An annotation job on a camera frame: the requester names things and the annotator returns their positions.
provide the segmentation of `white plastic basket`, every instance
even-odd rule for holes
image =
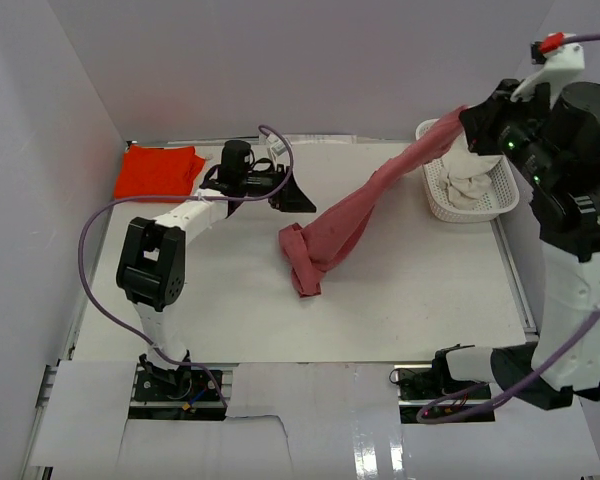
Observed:
[[[436,121],[437,119],[425,120],[418,125],[416,140],[422,137]],[[454,149],[468,149],[464,135],[458,136],[450,151]],[[488,173],[491,178],[491,186],[472,210],[460,210],[449,202],[447,192],[438,185],[441,170],[442,160],[439,158],[422,167],[429,206],[433,214],[444,222],[488,222],[501,213],[513,210],[520,201],[518,186],[513,178],[513,173],[511,173],[509,162],[504,157]]]

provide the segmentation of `white table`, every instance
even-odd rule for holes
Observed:
[[[404,144],[301,145],[296,180],[318,214],[364,184]],[[258,156],[264,155],[256,147]],[[221,147],[201,147],[220,161]],[[173,205],[128,203],[112,214],[93,281],[97,298],[140,327],[115,285],[129,221]],[[171,307],[181,314],[185,345],[196,361],[366,362],[430,359],[456,343],[524,342],[521,322],[489,223],[446,224],[427,205],[420,171],[381,199],[360,243],[322,282],[323,294],[300,299],[277,244],[278,231],[317,215],[283,214],[266,202],[245,204],[198,237],[187,251],[187,286]],[[77,360],[127,360],[141,340],[91,305]]]

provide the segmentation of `orange-red folded fabric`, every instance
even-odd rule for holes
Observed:
[[[143,148],[132,145],[122,160],[113,197],[190,195],[193,181],[203,167],[204,159],[196,155],[194,147]]]
[[[278,240],[291,263],[291,281],[301,296],[319,295],[320,281],[342,262],[360,240],[382,193],[405,173],[441,157],[462,132],[459,107],[438,120],[404,152],[388,160],[365,185],[302,228],[280,230]]]

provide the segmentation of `white wall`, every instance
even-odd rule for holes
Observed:
[[[579,4],[573,5],[568,5],[568,2],[555,2],[538,32],[537,38],[555,31],[599,32],[600,0],[579,2]],[[585,45],[585,59],[587,69],[582,79],[600,83],[600,43]],[[516,76],[522,78],[530,72],[531,67],[525,61],[521,64]],[[507,214],[503,223],[530,307],[536,322],[541,327],[544,303],[544,265],[538,240],[539,226],[527,204],[531,199],[529,185],[520,176],[518,176],[518,185],[522,192],[520,206]],[[583,407],[600,456],[600,403],[583,401]]]
[[[572,0],[561,0],[572,3]],[[515,73],[553,0],[50,0],[126,139],[412,137]]]
[[[46,0],[1,0],[0,480],[20,473],[79,304],[79,230],[110,198],[122,148]]]

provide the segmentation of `basket rim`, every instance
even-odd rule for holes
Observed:
[[[420,137],[422,136],[421,130],[424,127],[430,126],[433,123],[435,123],[436,121],[438,121],[437,118],[432,118],[432,119],[420,122],[420,124],[416,127],[416,140],[419,140]],[[454,213],[456,215],[467,215],[467,216],[471,216],[471,217],[476,217],[479,215],[485,215],[485,216],[486,215],[489,215],[489,216],[500,215],[502,213],[510,212],[511,210],[516,208],[516,206],[520,202],[520,190],[518,189],[518,184],[516,183],[515,178],[513,176],[513,172],[511,171],[511,166],[509,165],[509,162],[506,159],[506,157],[504,155],[501,155],[499,163],[502,164],[502,168],[504,169],[505,177],[507,178],[507,182],[509,183],[509,187],[512,189],[512,193],[513,193],[513,200],[511,201],[510,205],[507,205],[506,207],[502,207],[502,208],[492,208],[489,210],[478,210],[478,211],[461,210],[459,208],[454,207],[451,204],[443,205],[438,201],[436,196],[433,195],[433,192],[431,192],[431,182],[435,181],[436,179],[431,178],[431,175],[428,174],[429,169],[427,168],[427,167],[429,167],[429,165],[431,165],[433,162],[436,162],[436,161],[441,161],[441,160],[440,160],[440,158],[436,158],[436,159],[432,160],[431,162],[429,162],[428,164],[425,164],[422,166],[422,174],[424,175],[424,179],[425,179],[425,188],[429,191],[431,199],[436,203],[436,205],[438,205],[440,208],[442,208],[444,210],[447,210],[450,213]]]

